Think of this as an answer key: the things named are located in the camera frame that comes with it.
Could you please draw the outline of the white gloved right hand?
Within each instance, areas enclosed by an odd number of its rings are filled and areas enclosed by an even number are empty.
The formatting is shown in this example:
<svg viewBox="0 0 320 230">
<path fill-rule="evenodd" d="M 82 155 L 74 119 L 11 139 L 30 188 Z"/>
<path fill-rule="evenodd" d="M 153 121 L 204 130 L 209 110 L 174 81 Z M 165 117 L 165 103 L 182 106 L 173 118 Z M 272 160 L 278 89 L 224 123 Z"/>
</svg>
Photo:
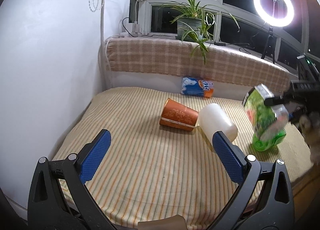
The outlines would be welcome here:
<svg viewBox="0 0 320 230">
<path fill-rule="evenodd" d="M 310 161 L 319 166 L 320 157 L 320 128 L 319 112 L 311 112 L 309 116 L 302 115 L 299 119 L 299 127 L 306 144 L 310 148 Z"/>
</svg>

